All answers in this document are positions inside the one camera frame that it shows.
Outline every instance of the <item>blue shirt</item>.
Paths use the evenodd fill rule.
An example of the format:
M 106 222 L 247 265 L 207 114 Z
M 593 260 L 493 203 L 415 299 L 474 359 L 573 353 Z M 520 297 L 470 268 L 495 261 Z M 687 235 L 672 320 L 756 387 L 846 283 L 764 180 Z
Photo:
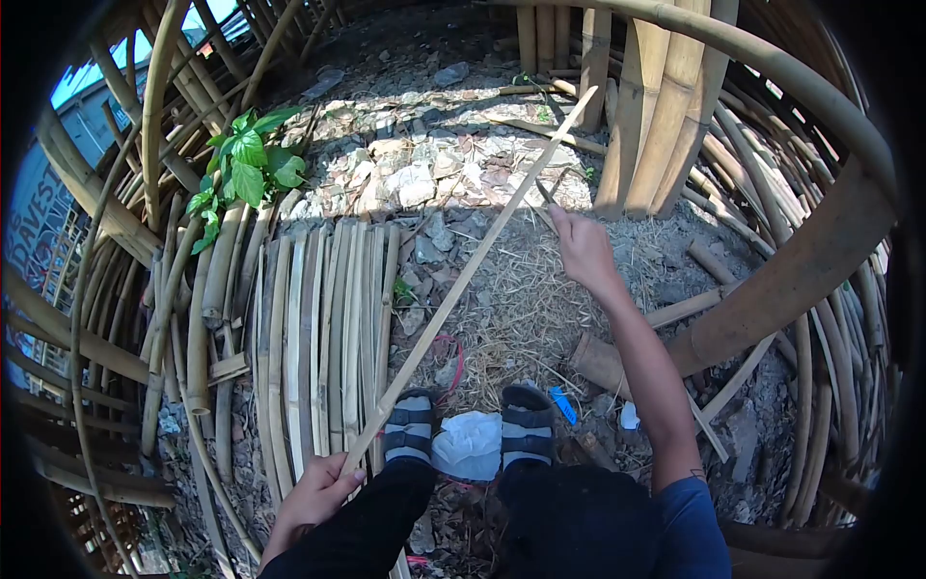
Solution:
M 657 579 L 731 576 L 730 551 L 717 525 L 707 483 L 689 477 L 653 497 L 662 514 Z

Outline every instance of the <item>dirt ground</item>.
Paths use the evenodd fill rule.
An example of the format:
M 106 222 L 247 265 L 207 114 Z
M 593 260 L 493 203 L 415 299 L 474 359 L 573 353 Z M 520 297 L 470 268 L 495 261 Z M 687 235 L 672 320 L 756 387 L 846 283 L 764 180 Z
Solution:
M 394 220 L 403 227 L 399 276 L 405 292 L 393 322 L 390 377 L 545 145 L 537 135 L 492 124 L 485 115 L 555 125 L 562 120 L 561 107 L 571 102 L 561 96 L 498 96 L 493 90 L 511 84 L 519 74 L 516 53 L 493 49 L 494 40 L 513 34 L 512 23 L 492 22 L 484 9 L 471 6 L 384 12 L 354 22 L 323 46 L 312 60 L 326 65 L 324 69 L 278 70 L 264 89 L 265 99 L 274 106 L 285 102 L 306 106 L 300 119 L 287 123 L 285 143 L 307 133 L 309 111 L 320 106 L 313 142 L 304 154 L 308 182 L 282 203 L 277 235 L 315 228 L 361 207 L 369 208 L 376 221 Z M 466 77 L 445 88 L 438 86 L 435 73 L 457 62 L 468 64 Z M 342 70 L 344 79 L 317 99 L 301 96 L 326 69 Z M 603 132 L 584 136 L 607 142 Z M 567 209 L 587 212 L 602 163 L 600 156 L 561 146 L 541 181 L 549 187 L 565 171 L 557 201 Z M 420 191 L 403 186 L 407 179 L 418 178 L 410 167 L 429 172 L 422 177 L 430 183 L 429 195 L 421 199 L 407 195 Z M 501 388 L 513 381 L 530 379 L 544 390 L 561 386 L 579 416 L 574 427 L 558 418 L 562 461 L 576 460 L 569 438 L 591 431 L 624 472 L 648 485 L 652 450 L 645 432 L 622 430 L 617 420 L 619 398 L 567 368 L 581 332 L 610 342 L 607 320 L 588 293 L 563 274 L 556 236 L 544 223 L 542 210 L 531 208 L 540 204 L 536 189 L 528 199 L 530 203 L 522 203 L 495 242 L 441 331 L 462 346 L 464 370 L 440 412 L 448 417 L 471 409 L 499 410 Z M 412 200 L 418 203 L 409 205 Z M 686 255 L 693 239 L 707 245 L 739 278 L 761 263 L 739 237 L 687 201 L 676 207 L 671 219 L 622 220 L 608 223 L 607 230 L 615 262 L 643 312 L 718 286 Z M 690 322 L 672 324 L 658 333 L 668 340 Z M 445 390 L 447 367 L 452 376 L 456 355 L 447 342 L 437 343 L 412 385 Z M 704 406 L 744 357 L 686 381 L 694 399 Z M 784 450 L 790 448 L 786 443 L 794 422 L 786 386 L 790 371 L 770 350 L 712 422 L 731 454 L 726 464 L 720 463 L 703 436 L 698 439 L 721 518 L 768 523 L 781 504 L 789 469 Z M 154 535 L 149 537 L 152 541 L 143 545 L 146 570 L 165 572 L 169 561 L 174 568 L 182 563 L 221 576 L 207 543 L 186 437 L 163 428 L 172 419 L 180 425 L 180 433 L 186 432 L 182 408 L 165 406 L 160 464 L 150 468 L 176 485 L 178 505 L 173 512 L 153 515 L 152 529 L 158 530 L 163 548 L 156 547 Z M 274 516 L 259 466 L 255 416 L 251 384 L 240 379 L 232 414 L 234 482 L 227 488 L 248 532 L 266 544 Z M 741 467 L 736 481 L 733 469 L 742 454 L 741 439 L 753 429 L 755 452 L 742 458 L 748 468 L 743 477 Z M 221 508 L 217 513 L 235 571 L 240 577 L 255 576 L 256 565 Z M 407 549 L 408 555 L 427 561 L 414 564 L 413 575 L 488 577 L 504 558 L 498 549 L 504 527 L 504 509 L 493 485 L 464 485 L 442 477 Z

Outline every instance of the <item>fingers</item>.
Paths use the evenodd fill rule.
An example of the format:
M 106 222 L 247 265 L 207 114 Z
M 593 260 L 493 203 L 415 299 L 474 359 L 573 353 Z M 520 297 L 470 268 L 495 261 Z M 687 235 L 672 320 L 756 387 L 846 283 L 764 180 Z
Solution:
M 571 240 L 572 220 L 569 218 L 569 214 L 559 205 L 549 205 L 546 209 L 550 212 L 550 219 L 553 220 L 553 224 L 557 226 L 559 238 Z

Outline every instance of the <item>green plant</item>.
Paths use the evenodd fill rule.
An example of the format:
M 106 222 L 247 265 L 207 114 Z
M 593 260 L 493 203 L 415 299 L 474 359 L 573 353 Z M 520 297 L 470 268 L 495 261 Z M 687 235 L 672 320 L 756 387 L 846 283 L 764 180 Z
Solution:
M 193 245 L 194 255 L 219 236 L 219 212 L 235 199 L 259 208 L 260 202 L 272 200 L 275 192 L 288 192 L 302 184 L 301 173 L 306 170 L 306 162 L 294 155 L 291 148 L 264 142 L 271 131 L 301 110 L 301 107 L 279 108 L 259 119 L 251 109 L 231 122 L 231 136 L 218 134 L 209 139 L 208 144 L 215 146 L 217 153 L 213 153 L 206 166 L 199 193 L 186 206 L 187 213 L 199 211 L 206 221 L 203 238 Z M 220 193 L 212 179 L 216 170 L 221 171 Z

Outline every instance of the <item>blue sky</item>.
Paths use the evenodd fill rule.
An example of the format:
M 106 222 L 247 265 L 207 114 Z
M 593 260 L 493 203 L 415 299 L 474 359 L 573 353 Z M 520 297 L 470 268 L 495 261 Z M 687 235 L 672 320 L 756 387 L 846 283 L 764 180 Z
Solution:
M 212 8 L 212 14 L 215 15 L 217 22 L 222 22 L 238 5 L 237 0 L 206 1 L 209 7 Z M 186 20 L 183 21 L 183 29 L 186 30 L 189 28 L 205 28 L 202 20 L 199 18 L 199 13 L 196 12 L 196 8 L 193 7 L 192 3 L 190 5 L 190 11 L 186 15 Z M 116 64 L 119 65 L 120 68 L 125 67 L 126 42 L 123 40 L 115 49 L 110 47 L 110 51 L 113 54 L 113 58 L 116 60 Z M 148 39 L 144 37 L 142 31 L 135 31 L 135 55 L 133 62 L 141 62 L 150 51 L 151 45 L 148 43 Z M 68 68 L 64 73 L 64 77 L 58 82 L 52 93 L 52 106 L 55 108 L 60 107 L 76 93 L 79 93 L 87 86 L 90 86 L 102 78 L 103 73 L 100 72 L 100 68 L 95 64 L 86 65 L 76 70 Z

